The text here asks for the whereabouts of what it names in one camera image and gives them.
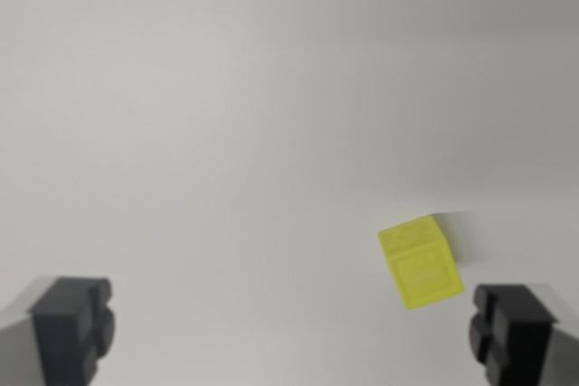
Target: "white surface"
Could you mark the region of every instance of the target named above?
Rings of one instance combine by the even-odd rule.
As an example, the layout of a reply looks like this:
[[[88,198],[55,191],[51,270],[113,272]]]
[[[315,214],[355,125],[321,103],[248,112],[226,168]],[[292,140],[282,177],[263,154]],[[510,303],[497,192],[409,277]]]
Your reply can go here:
[[[480,282],[579,306],[577,0],[0,0],[0,305],[111,278],[95,386],[482,385]],[[375,233],[466,212],[405,311]]]

